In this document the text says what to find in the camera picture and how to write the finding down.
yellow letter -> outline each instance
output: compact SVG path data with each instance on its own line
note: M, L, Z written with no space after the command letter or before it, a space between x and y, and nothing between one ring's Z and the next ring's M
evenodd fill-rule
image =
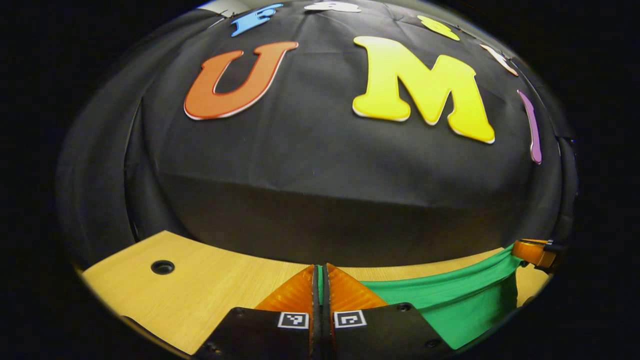
M451 29L449 29L449 27L447 27L445 24L421 15L418 15L418 19L422 21L422 25L425 25L431 31L435 31L438 34L444 35L455 41L460 41L460 38L456 34L454 34L453 31L451 31Z
M353 99L356 114L394 121L408 119L411 108L400 99L399 78L427 124L438 122L451 93L454 109L447 118L451 129L482 142L495 141L474 79L476 72L469 65L440 55L429 70L397 41L378 37L356 37L353 41L366 48L369 57L367 92Z

green cloth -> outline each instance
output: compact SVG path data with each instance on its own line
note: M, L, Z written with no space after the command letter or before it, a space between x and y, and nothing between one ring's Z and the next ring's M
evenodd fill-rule
M324 273L322 265L316 265L316 270L318 270L318 303L322 306L324 301Z
M484 261L444 274L397 281L362 281L388 304L410 302L444 341L458 349L516 309L513 245Z

foam letter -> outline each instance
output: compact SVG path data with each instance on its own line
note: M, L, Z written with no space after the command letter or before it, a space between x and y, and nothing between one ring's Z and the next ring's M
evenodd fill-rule
M529 98L518 90L518 95L524 103L524 109L527 112L527 118L529 118L529 130L531 130L531 145L529 151L531 153L531 159L536 164L542 163L542 152L540 151L540 134L538 133L538 123L536 122L536 115L533 112L533 104Z
M337 12L359 13L358 5L349 3L339 3L337 1L325 1L305 6L307 10L335 10Z
M184 100L184 112L194 120L204 120L229 117L243 111L267 92L284 54L297 47L298 43L291 41L258 46L255 53L260 56L244 84L225 94L216 93L216 85L227 66L243 52L231 51L205 61Z
M231 34L232 37L236 35L240 35L245 31L255 28L260 24L264 24L269 21L269 16L272 16L276 13L274 8L281 7L282 4L273 4L269 5L265 8L261 8L260 10L256 10L252 13L248 13L240 19L235 20L232 24L237 26L237 29Z
M460 38L449 29L445 24L436 20L430 19L426 16L418 15L418 19L422 21L422 25L425 25L429 30L434 31L440 35L444 35L455 41L460 41Z
M515 76L518 76L518 73L515 70L513 70L509 65L507 65L507 62L504 61L504 58L502 57L502 55L498 54L496 50L493 50L491 47L488 47L487 45L484 45L484 44L480 44L480 46L482 46L484 50L487 50L491 54L491 56L493 56L493 58L496 59L496 61L498 61L500 65L502 65L502 67L507 69L508 72L514 74Z
M378 37L356 37L354 43L367 49L367 92L353 99L353 111L362 117L404 121L411 108L400 99L400 79L422 118L435 125L451 93L454 109L449 126L459 135L486 143L495 141L484 111L476 72L462 61L440 55L429 70L409 49L397 41Z

letter m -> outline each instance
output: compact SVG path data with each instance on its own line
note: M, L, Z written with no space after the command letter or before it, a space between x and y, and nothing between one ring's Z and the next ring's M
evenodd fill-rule
M397 41L379 37L356 37L353 41L366 48L369 57L367 92L353 99L357 115L393 121L408 119L411 108L400 99L400 79L427 124L438 122L451 93L454 109L447 118L451 129L482 142L495 141L474 78L476 72L469 65L440 55L429 70Z

blue letter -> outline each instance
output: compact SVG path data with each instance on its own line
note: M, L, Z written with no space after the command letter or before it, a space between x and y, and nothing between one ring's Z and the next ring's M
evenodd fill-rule
M281 6L282 4L273 4L252 13L248 13L240 19L235 20L234 22L232 22L232 24L235 24L237 26L237 29L233 32L233 34L231 34L231 36L234 37L269 21L269 16L272 16L276 13L274 8L279 8Z

